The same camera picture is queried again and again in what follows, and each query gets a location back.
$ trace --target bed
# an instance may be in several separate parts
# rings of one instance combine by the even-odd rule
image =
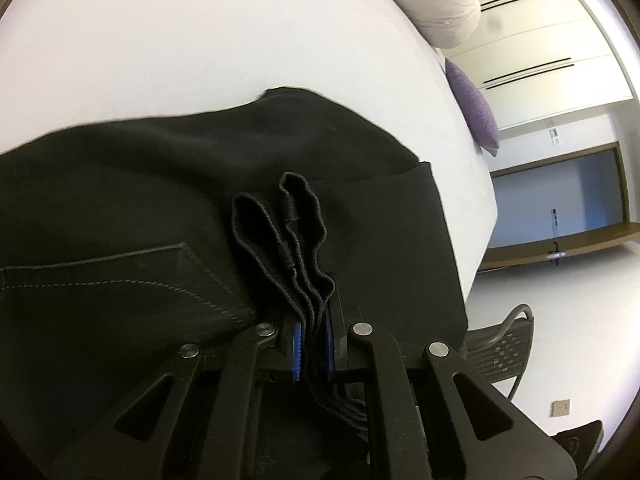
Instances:
[[[13,0],[0,20],[0,153],[52,130],[308,88],[428,161],[464,297],[497,215],[437,54],[392,0]]]

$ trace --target electrical outlet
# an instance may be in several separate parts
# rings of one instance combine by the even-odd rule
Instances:
[[[551,416],[565,416],[569,415],[569,408],[571,407],[571,399],[556,400],[551,403]]]
[[[551,143],[554,146],[560,146],[560,136],[558,130],[555,128],[549,128],[549,136],[551,136]]]

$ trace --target stitching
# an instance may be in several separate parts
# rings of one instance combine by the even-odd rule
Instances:
[[[213,270],[209,269],[209,267],[207,267],[203,261],[200,259],[200,257],[195,253],[195,251],[193,251],[193,249],[191,249],[187,244],[182,244],[182,249],[189,255],[191,261],[193,261],[193,263],[195,263],[200,270],[202,270],[207,276],[209,276],[214,282],[216,282],[216,285],[219,286],[222,290],[224,290],[228,295],[235,297],[236,294],[235,292],[229,288],[227,285],[225,285],[225,283],[220,279],[220,277],[213,272]],[[240,305],[243,308],[247,308],[246,305],[244,304],[244,302],[240,302]]]
[[[311,271],[315,272],[316,274],[316,278],[319,278],[320,280],[328,280],[328,282],[330,283],[330,288],[331,288],[331,292],[327,295],[327,298],[325,299],[322,294],[320,293],[318,286],[316,285],[316,283],[318,282],[318,280],[312,280],[310,277],[311,272],[306,268],[306,260],[308,259],[309,255],[304,255],[302,253],[302,245],[300,243],[300,236],[298,235],[298,232],[290,225],[289,221],[285,222],[285,227],[287,229],[287,231],[289,232],[289,235],[291,236],[291,238],[294,241],[295,247],[296,247],[296,253],[298,255],[298,261],[300,263],[300,273],[304,279],[305,285],[306,287],[312,292],[313,296],[315,297],[315,299],[318,301],[318,311],[315,312],[315,310],[312,308],[312,311],[314,313],[314,315],[316,316],[316,323],[317,323],[317,327],[318,329],[321,327],[322,325],[322,316],[324,316],[324,310],[326,307],[326,303],[328,301],[328,298],[334,293],[335,290],[335,283],[334,281],[329,278],[326,274],[324,274],[323,272],[320,271],[319,267],[318,267],[318,249],[320,247],[320,245],[322,245],[322,243],[324,243],[324,241],[326,240],[326,236],[327,236],[327,232],[326,232],[326,226],[324,224],[324,221],[322,220],[322,211],[321,211],[321,205],[320,205],[320,201],[318,199],[318,196],[313,192],[313,190],[311,189],[311,186],[309,185],[308,181],[306,180],[306,178],[300,174],[297,173],[292,173],[290,171],[287,171],[287,173],[285,173],[281,179],[280,182],[278,183],[278,186],[280,187],[280,190],[283,192],[283,194],[285,195],[285,201],[286,203],[292,203],[293,206],[291,209],[296,211],[296,216],[298,216],[298,205],[296,203],[296,196],[295,193],[297,193],[295,187],[291,187],[288,185],[288,182],[292,179],[297,180],[298,182],[301,182],[303,185],[303,194],[305,195],[306,199],[311,199],[312,200],[312,208],[313,211],[311,213],[311,215],[308,215],[310,218],[310,220],[315,221],[321,228],[321,235],[320,237],[315,240],[314,243],[311,244],[311,254],[310,254],[310,259],[311,259]]]
[[[254,200],[253,197],[251,197],[250,195],[246,194],[246,193],[242,193],[240,194],[240,196],[242,196],[242,198],[248,198],[250,200]],[[257,204],[258,206],[262,207],[262,204],[260,204],[258,201],[253,202],[253,204]],[[276,277],[274,277],[274,273],[270,272],[269,270],[267,270],[265,261],[263,259],[261,259],[258,254],[255,252],[254,248],[252,247],[252,245],[250,243],[248,243],[247,241],[245,241],[244,239],[244,232],[241,229],[241,221],[239,219],[240,216],[240,212],[238,211],[238,196],[235,196],[233,198],[232,201],[232,209],[231,209],[231,231],[234,234],[234,238],[236,239],[236,241],[238,242],[238,244],[244,248],[251,256],[252,258],[255,260],[256,264],[260,267],[260,270],[264,273],[264,275],[267,277],[267,279],[273,283],[273,285],[276,286],[276,288],[282,293],[282,295],[284,296],[285,300],[287,301],[287,303],[289,303],[289,306],[293,309],[293,311],[298,315],[298,319],[300,320],[300,325],[302,327],[302,333],[305,334],[306,333],[306,316],[305,313],[302,309],[302,307],[299,305],[299,303],[294,300],[292,298],[292,296],[289,294],[289,291],[287,290],[287,288],[282,285],[279,280],[276,279]],[[278,236],[277,231],[273,232],[274,235],[276,235],[276,237]]]
[[[167,285],[166,283],[159,282],[148,282],[142,280],[103,280],[101,282],[81,282],[81,283],[42,283],[42,284],[27,284],[27,285],[7,285],[0,288],[0,290],[7,290],[8,288],[45,288],[50,286],[91,286],[91,285],[113,285],[117,283],[131,283],[133,285],[148,285],[148,286],[159,286],[166,290],[170,290],[172,292],[178,292],[179,294],[185,294],[190,298],[204,304],[205,306],[210,306],[211,308],[220,311],[222,314],[233,319],[236,323],[244,323],[237,316],[234,316],[230,312],[226,311],[224,308],[212,304],[210,301],[205,300],[203,297],[197,295],[195,292],[190,290],[186,290],[185,288],[180,288],[178,286]]]
[[[184,244],[168,245],[153,249],[142,249],[139,251],[129,251],[122,254],[110,254],[109,256],[100,256],[97,258],[87,258],[85,260],[76,260],[74,262],[58,262],[55,264],[45,265],[29,265],[29,266],[6,266],[1,270],[47,270],[47,269],[64,269],[65,267],[79,267],[88,264],[97,264],[101,262],[114,262],[123,258],[132,258],[135,256],[147,256],[155,255],[159,253],[165,253],[167,251],[181,250],[184,248]]]

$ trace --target white wall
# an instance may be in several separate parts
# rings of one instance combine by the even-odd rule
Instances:
[[[489,241],[491,248],[622,222],[618,171],[611,150],[494,178],[494,191],[498,220]]]
[[[500,150],[495,158],[483,152],[489,171],[503,170],[543,158],[578,152],[618,140],[609,114],[560,124],[554,128],[558,131],[559,145],[551,141],[548,128],[501,140]]]
[[[494,178],[498,220],[489,247],[525,244],[584,231],[580,167],[575,160]],[[558,215],[555,234],[551,210]]]
[[[548,434],[600,419],[606,442],[640,388],[640,246],[480,274],[469,328],[497,324],[523,302],[536,324],[514,403]],[[570,415],[551,418],[561,399],[571,399]]]
[[[551,141],[548,128],[501,140],[495,158],[483,153],[489,171],[503,170],[617,141],[620,143],[626,173],[630,220],[638,221],[640,187],[636,182],[640,182],[640,107],[636,101],[617,104],[608,113],[573,123],[558,124],[554,128],[560,139],[558,145]]]
[[[622,62],[636,99],[640,92],[640,50],[611,0],[582,0],[593,15],[614,53]]]

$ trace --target black fabric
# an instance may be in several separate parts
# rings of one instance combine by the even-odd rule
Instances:
[[[265,388],[255,469],[263,480],[350,478],[340,476],[353,463],[366,466],[368,445],[343,421],[326,416],[299,386],[272,384]]]
[[[287,244],[269,245],[274,233]],[[0,418],[46,472],[177,346],[295,311],[264,262],[295,290],[312,332],[330,274],[346,310],[400,341],[462,343],[463,299],[430,166],[312,92],[78,126],[1,155]]]
[[[579,475],[596,457],[603,437],[602,421],[594,420],[579,428],[561,431],[551,438],[571,455]]]

